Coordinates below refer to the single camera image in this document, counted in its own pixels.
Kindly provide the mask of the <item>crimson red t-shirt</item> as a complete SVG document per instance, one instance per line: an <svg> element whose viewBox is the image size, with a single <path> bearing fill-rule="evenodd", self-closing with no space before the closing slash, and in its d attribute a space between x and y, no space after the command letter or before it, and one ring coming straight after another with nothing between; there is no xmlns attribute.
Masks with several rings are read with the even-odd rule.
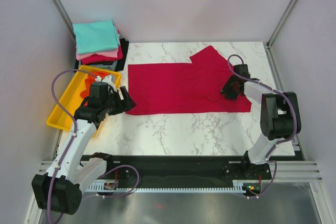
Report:
<svg viewBox="0 0 336 224"><path fill-rule="evenodd" d="M136 107L129 115L185 113L249 113L246 97L232 101L221 94L231 76L227 60L208 46L189 63L149 63L128 66L129 95Z"/></svg>

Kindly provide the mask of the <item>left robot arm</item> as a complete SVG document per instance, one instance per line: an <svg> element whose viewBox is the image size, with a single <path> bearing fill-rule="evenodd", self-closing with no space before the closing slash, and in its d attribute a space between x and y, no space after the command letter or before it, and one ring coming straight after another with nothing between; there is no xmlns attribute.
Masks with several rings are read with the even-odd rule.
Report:
<svg viewBox="0 0 336 224"><path fill-rule="evenodd" d="M136 103L126 87L108 82L94 82L89 95L74 112L68 138L44 174L35 175L32 188L37 206L43 210L73 215L79 208L83 193L108 167L110 157L95 153L88 164L78 165L87 144L107 116L132 110Z"/></svg>

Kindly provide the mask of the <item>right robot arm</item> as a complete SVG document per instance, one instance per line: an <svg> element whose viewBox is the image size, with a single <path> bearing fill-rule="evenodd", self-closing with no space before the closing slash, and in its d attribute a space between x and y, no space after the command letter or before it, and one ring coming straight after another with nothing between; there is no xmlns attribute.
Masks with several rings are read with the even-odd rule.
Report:
<svg viewBox="0 0 336 224"><path fill-rule="evenodd" d="M260 104L261 134L239 163L226 163L224 175L228 179L256 179L259 175L271 178L269 159L281 143L291 141L301 131L297 95L280 92L251 78L248 66L229 66L233 73L221 90L228 100L248 97Z"/></svg>

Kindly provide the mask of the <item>orange t-shirt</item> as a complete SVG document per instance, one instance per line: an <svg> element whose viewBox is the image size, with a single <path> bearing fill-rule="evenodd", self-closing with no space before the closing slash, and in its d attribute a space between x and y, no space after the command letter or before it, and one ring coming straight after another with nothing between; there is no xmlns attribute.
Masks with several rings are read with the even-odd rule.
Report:
<svg viewBox="0 0 336 224"><path fill-rule="evenodd" d="M104 72L104 71L93 71L92 72L95 76L100 77L101 79L103 79L104 77L106 77L107 75L109 75L109 73ZM81 98L86 98L89 95L89 91L90 91L90 86L96 81L96 78L93 77L92 75L88 74L87 78L85 79L85 90L83 90L80 93L80 97Z"/></svg>

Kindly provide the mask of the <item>folded grey-blue t-shirt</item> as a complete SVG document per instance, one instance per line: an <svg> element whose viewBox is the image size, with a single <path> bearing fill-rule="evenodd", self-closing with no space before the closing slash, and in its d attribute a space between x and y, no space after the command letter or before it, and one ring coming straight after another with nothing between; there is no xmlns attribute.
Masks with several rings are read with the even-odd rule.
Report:
<svg viewBox="0 0 336 224"><path fill-rule="evenodd" d="M118 61L103 61L103 62L90 63L89 65L95 68L115 71L117 64Z"/></svg>

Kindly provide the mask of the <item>folded red t-shirt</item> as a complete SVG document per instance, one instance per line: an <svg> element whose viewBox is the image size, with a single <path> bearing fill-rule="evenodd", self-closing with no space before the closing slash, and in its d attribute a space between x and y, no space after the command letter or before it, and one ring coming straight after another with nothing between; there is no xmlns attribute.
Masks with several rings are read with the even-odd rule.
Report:
<svg viewBox="0 0 336 224"><path fill-rule="evenodd" d="M109 58L104 56L93 55L91 57L81 60L82 65L89 65L90 63L103 62L103 61L117 61L123 58L122 47L118 48L118 56L116 58Z"/></svg>

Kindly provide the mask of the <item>folded pink t-shirt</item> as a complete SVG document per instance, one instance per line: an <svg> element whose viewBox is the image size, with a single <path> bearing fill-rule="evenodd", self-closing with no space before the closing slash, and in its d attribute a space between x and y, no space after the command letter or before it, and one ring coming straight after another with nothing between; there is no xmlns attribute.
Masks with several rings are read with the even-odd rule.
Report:
<svg viewBox="0 0 336 224"><path fill-rule="evenodd" d="M78 53L78 50L76 50L76 59L83 60L93 55L104 56L104 57L109 57L109 58L116 58L118 56L118 51L119 51L118 49L115 49L115 50L109 50L109 51L92 52L92 53L81 55Z"/></svg>

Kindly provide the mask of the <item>folded black t-shirt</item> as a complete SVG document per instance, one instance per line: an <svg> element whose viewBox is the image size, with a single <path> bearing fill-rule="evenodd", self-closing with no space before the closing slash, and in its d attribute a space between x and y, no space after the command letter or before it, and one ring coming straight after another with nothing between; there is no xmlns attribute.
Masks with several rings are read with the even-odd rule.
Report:
<svg viewBox="0 0 336 224"><path fill-rule="evenodd" d="M126 40L125 38L121 38L116 60L95 61L95 62L93 62L92 60L85 60L85 59L82 61L76 60L75 68L79 68L79 66L81 65L87 65L116 72L122 71L124 70L128 49L129 49L129 41Z"/></svg>

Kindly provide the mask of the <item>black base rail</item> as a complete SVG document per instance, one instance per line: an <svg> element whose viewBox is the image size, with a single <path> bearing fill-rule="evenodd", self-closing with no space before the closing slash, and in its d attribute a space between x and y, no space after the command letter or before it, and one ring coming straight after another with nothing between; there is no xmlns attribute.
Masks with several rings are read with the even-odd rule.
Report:
<svg viewBox="0 0 336 224"><path fill-rule="evenodd" d="M226 163L239 163L242 156L113 156L107 170L116 168L108 178L116 177L119 185L132 188L208 188L231 187L235 180L228 179L223 167Z"/></svg>

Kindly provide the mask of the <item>aluminium front rail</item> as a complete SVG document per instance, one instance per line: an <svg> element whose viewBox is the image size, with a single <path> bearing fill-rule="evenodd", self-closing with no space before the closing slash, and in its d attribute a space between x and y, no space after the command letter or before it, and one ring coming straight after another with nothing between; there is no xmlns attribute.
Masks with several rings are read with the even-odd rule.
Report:
<svg viewBox="0 0 336 224"><path fill-rule="evenodd" d="M321 182L317 163L314 161L277 161L275 183Z"/></svg>

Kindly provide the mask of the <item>right aluminium frame post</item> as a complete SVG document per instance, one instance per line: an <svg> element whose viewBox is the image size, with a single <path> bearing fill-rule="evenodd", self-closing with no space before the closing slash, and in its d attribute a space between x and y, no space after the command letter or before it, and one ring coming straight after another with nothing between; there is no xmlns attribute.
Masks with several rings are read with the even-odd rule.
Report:
<svg viewBox="0 0 336 224"><path fill-rule="evenodd" d="M299 0L290 0L289 3L287 4L283 14L281 15L278 23L275 26L275 29L273 30L270 38L266 42L266 46L267 46L268 49L270 49L272 47L272 45L274 44L274 42L277 39L282 27L286 23L288 17L290 16L291 12L293 11L293 9L296 6L296 4L298 3L298 1Z"/></svg>

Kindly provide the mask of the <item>aluminium frame post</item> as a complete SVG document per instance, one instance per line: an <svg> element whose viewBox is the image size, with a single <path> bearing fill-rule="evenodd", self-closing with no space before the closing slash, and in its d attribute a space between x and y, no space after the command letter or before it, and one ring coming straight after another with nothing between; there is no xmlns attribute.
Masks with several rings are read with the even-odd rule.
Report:
<svg viewBox="0 0 336 224"><path fill-rule="evenodd" d="M64 5L62 4L61 0L52 0L52 2L56 10L58 11L62 21L64 22L68 31L70 32L71 37L73 38L73 40L75 40L75 35L74 35L71 19L68 13L66 12L66 9L64 8Z"/></svg>
<svg viewBox="0 0 336 224"><path fill-rule="evenodd" d="M289 3L287 4L283 14L281 15L278 23L275 26L275 29L273 30L270 38L266 42L266 46L267 46L268 49L270 49L272 47L272 45L274 44L274 42L277 39L282 27L286 23L288 17L290 16L291 12L293 11L293 9L296 6L296 4L298 3L298 1L299 0L290 0Z"/></svg>

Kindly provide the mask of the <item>left aluminium frame post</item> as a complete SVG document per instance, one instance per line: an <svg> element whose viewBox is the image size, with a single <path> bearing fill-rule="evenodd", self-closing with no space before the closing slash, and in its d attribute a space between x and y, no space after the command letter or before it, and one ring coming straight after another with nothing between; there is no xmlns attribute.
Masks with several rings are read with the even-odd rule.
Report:
<svg viewBox="0 0 336 224"><path fill-rule="evenodd" d="M52 0L52 2L56 10L58 11L62 21L64 22L68 31L70 32L71 37L73 38L73 40L75 40L75 35L74 35L71 19L68 13L66 12L66 9L64 8L64 5L62 4L61 0Z"/></svg>

